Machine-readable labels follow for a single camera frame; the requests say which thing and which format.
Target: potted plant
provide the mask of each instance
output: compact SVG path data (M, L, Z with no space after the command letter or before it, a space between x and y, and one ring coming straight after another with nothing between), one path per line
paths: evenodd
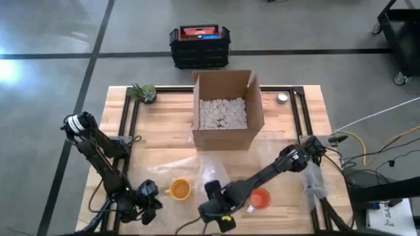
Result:
M132 88L129 88L128 95L131 98L140 100L145 104L152 104L156 101L158 94L156 93L156 88L153 85L143 85L139 86L138 84L133 84Z

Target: cardboard box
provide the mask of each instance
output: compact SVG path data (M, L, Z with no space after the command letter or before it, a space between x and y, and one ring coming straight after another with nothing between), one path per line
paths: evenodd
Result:
M261 91L257 75L250 79L251 70L220 70L193 72L194 120L192 134L197 150L248 149L264 125ZM246 130L200 130L200 99L245 100Z

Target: orange cup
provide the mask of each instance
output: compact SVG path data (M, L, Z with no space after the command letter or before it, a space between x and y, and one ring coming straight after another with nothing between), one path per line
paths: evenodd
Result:
M253 212L255 209L264 210L271 204L271 195L266 189L254 189L249 197L249 204L248 213Z
M171 187L165 190L165 193L170 194L175 200L185 200L191 194L190 183L183 178L178 178L172 181Z

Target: wooden tabletop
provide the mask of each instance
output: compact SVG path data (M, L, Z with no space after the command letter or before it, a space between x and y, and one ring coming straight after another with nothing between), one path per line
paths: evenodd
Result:
M108 90L100 123L100 129L108 136L117 136L125 90L126 87L110 87ZM314 134L331 134L320 86L305 85L304 91ZM119 233L173 234L178 226L199 216L197 207L205 200L203 185L206 181L216 178L224 183L246 179L271 163L285 146L295 143L297 135L290 102L279 105L274 99L275 95L276 92L262 92L265 125L248 151L196 151L190 132L192 93L160 92L155 104L141 104L135 135L141 135L142 140L133 144L128 178L133 187L146 179L155 181L159 187L158 198L163 203L163 209L157 211L156 219L148 226L141 222L121 224ZM297 103L301 123L304 124L301 103L299 100ZM334 152L329 152L328 155L339 164ZM322 161L321 168L329 202L343 220L350 224L352 209L343 177L327 159ZM286 172L263 185L271 194L271 205L266 210L256 210L251 214L246 213L246 205L234 214L236 229L227 233L312 233L312 221L301 176L299 173ZM175 201L164 194L171 181L180 177L190 181L193 187L191 196L185 201ZM91 167L77 230L85 227L94 216L88 211L87 205L99 181L100 176ZM105 196L101 187L92 201L92 208L99 209ZM318 212L321 228L325 228L319 207ZM203 226L204 223L199 221L180 233L198 234ZM218 232L217 224L210 223L206 233Z

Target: gray floor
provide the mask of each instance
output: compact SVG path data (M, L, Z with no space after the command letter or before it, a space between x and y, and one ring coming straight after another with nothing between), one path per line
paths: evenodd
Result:
M0 0L0 54L92 52L107 1ZM232 34L232 50L377 49L370 33L386 2L290 0L116 0L101 52L168 51L168 34L185 24L217 23ZM406 8L403 1L397 7ZM64 143L58 129L71 114L89 59L0 60L0 235L34 235ZM420 96L420 80L397 87L391 54L232 56L226 69L252 69L265 85L321 85L333 128ZM191 71L171 58L98 59L83 109L97 120L110 85L191 85ZM368 151L420 124L420 101L351 126ZM418 138L407 136L400 143ZM369 167L419 147L384 153ZM340 151L361 153L354 140ZM416 176L419 153L381 167L387 178ZM364 168L357 160L356 168ZM89 165L72 150L49 235L74 230Z

